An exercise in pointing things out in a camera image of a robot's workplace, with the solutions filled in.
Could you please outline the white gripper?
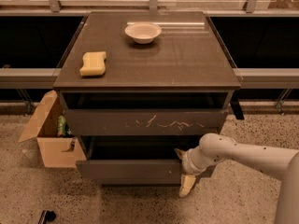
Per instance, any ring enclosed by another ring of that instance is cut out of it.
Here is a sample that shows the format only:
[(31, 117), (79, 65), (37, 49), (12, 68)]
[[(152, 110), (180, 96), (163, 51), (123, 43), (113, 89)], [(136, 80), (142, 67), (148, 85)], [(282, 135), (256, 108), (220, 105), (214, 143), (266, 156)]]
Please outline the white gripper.
[(175, 152), (181, 159), (182, 167), (187, 175), (182, 175), (180, 180), (179, 196), (186, 197), (192, 190), (195, 184), (195, 175), (203, 173), (207, 164), (204, 161), (203, 154), (196, 148), (191, 148), (188, 151), (176, 148)]

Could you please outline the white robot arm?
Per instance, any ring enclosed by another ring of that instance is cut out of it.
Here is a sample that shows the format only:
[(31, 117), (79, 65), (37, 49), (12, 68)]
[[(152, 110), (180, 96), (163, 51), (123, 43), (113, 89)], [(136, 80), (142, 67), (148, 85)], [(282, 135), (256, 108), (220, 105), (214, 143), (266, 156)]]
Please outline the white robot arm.
[(208, 167), (236, 161), (281, 182), (275, 224), (299, 224), (299, 151), (280, 147), (237, 143), (233, 138), (206, 133), (199, 145), (187, 151), (175, 149), (182, 164), (179, 196), (186, 197), (196, 177)]

